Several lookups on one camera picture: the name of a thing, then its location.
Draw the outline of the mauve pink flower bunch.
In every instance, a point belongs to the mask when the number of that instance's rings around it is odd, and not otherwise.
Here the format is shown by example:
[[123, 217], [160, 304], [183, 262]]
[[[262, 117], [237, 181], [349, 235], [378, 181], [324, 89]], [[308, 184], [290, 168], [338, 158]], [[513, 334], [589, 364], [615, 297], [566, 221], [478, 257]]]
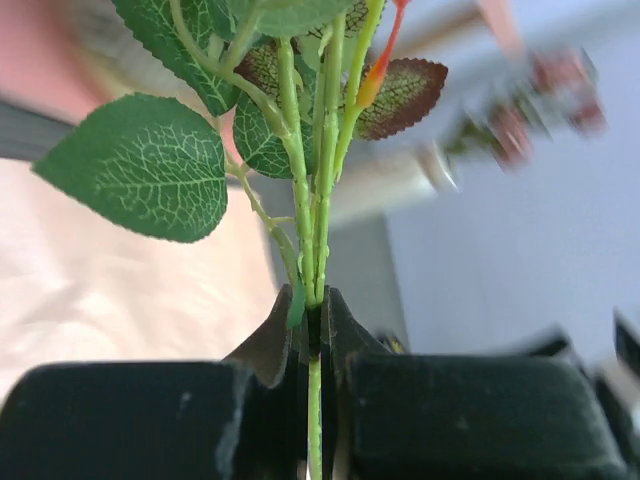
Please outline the mauve pink flower bunch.
[[463, 115], [441, 151], [450, 166], [486, 159], [513, 170], [531, 157], [535, 135], [569, 127], [592, 136], [605, 126], [593, 62], [585, 50], [565, 48], [532, 54], [527, 75]]

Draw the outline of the peach and orange flower bunch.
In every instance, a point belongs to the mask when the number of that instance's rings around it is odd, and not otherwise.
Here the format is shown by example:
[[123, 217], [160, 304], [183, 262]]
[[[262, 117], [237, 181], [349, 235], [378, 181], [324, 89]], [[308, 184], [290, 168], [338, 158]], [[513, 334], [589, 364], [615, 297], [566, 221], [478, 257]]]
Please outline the peach and orange flower bunch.
[[356, 139], [391, 137], [426, 117], [448, 70], [394, 58], [391, 33], [367, 53], [381, 1], [118, 1], [142, 47], [199, 97], [131, 93], [90, 113], [34, 173], [111, 223], [179, 243], [211, 234], [228, 205], [227, 180], [250, 172], [293, 188], [294, 235], [262, 220], [279, 247], [292, 300], [287, 326], [305, 325], [306, 462], [323, 473], [323, 354], [329, 207]]

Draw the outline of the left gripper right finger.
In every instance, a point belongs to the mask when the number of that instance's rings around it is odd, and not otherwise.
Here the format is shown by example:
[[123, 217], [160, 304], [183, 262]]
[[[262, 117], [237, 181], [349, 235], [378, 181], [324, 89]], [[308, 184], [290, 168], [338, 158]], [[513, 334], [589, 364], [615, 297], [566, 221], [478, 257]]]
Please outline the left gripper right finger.
[[328, 479], [626, 479], [586, 376], [553, 357], [386, 350], [329, 288], [323, 323]]

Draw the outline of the pink wrapping paper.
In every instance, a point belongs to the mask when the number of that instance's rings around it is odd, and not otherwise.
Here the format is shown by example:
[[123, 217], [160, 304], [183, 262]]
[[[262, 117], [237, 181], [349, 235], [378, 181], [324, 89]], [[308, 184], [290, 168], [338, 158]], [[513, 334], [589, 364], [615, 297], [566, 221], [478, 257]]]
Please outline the pink wrapping paper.
[[1, 163], [1, 388], [60, 361], [219, 359], [265, 319], [276, 295], [247, 197], [206, 239], [133, 234]]

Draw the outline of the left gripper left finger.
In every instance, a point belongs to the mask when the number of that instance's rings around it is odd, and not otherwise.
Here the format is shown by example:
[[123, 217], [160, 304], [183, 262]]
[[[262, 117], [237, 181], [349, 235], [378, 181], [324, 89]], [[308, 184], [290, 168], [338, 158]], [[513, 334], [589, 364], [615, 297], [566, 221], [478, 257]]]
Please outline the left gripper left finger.
[[5, 479], [302, 479], [290, 287], [226, 358], [46, 363], [1, 409]]

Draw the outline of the black ribbon with gold text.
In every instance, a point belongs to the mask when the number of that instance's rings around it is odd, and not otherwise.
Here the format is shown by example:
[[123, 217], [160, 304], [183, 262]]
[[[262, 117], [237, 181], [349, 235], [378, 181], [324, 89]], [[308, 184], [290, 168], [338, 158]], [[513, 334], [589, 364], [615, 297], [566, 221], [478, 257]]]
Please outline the black ribbon with gold text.
[[395, 354], [410, 353], [410, 350], [393, 333], [381, 333], [377, 336], [377, 339], [390, 352]]

